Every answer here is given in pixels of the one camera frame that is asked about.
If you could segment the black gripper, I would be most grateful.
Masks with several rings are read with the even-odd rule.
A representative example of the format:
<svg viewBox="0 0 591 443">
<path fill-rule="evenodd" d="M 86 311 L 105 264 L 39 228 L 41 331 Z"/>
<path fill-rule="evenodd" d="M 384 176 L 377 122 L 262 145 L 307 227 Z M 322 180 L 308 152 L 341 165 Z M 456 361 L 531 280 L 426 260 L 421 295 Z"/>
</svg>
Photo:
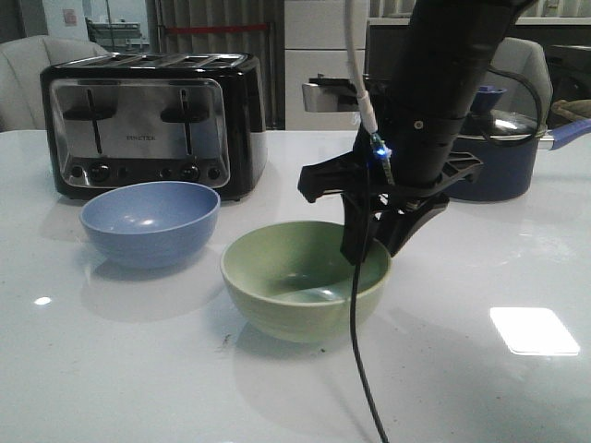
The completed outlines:
<svg viewBox="0 0 591 443">
<path fill-rule="evenodd" d="M 342 195 L 341 253 L 351 265 L 362 263 L 374 245 L 382 244 L 393 257 L 447 209 L 447 188 L 479 177 L 483 162 L 453 152 L 454 141 L 454 134 L 391 133 L 377 140 L 360 133 L 345 154 L 303 167 L 298 190 L 310 203 Z"/>
</svg>

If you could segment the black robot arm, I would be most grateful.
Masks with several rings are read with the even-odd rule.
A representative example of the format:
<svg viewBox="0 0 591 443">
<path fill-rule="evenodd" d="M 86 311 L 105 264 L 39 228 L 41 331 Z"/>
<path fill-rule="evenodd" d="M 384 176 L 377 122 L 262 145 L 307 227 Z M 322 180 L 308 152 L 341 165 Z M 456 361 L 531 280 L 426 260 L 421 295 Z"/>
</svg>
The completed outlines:
<svg viewBox="0 0 591 443">
<path fill-rule="evenodd" d="M 375 98 L 377 122 L 359 128 L 353 148 L 302 169 L 309 202 L 338 194 L 344 206 L 341 253 L 360 263 L 371 242 L 397 253 L 444 211 L 446 189 L 480 161 L 456 166 L 452 145 L 476 91 L 525 1 L 419 1 L 392 76 Z"/>
</svg>

